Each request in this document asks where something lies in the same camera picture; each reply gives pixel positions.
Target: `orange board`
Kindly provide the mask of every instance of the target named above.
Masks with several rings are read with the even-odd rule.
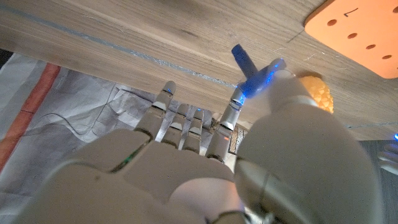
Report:
[[[397,0],[328,0],[305,31],[383,78],[398,77]]]

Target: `wooden table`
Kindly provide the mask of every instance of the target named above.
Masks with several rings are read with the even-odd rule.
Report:
[[[322,0],[1,0],[0,48],[222,113],[245,80],[231,49],[262,68],[283,57],[296,74],[319,73],[335,116],[359,140],[398,132],[398,78],[385,80],[303,30]],[[269,113],[247,100],[240,120]]]

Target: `robotic hand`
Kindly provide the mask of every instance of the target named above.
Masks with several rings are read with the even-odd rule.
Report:
[[[187,106],[154,141],[175,92],[168,82],[135,130],[115,130],[68,158],[16,223],[250,223],[243,205],[269,223],[382,223],[381,188],[357,141],[317,108],[281,59],[257,70],[233,49],[248,78],[235,89],[206,156],[203,112],[182,150]],[[271,114],[242,141],[234,173],[223,162],[246,98],[263,89]]]
[[[377,155],[380,159],[379,164],[382,169],[398,175],[398,145],[388,144],[384,146],[384,151]]]

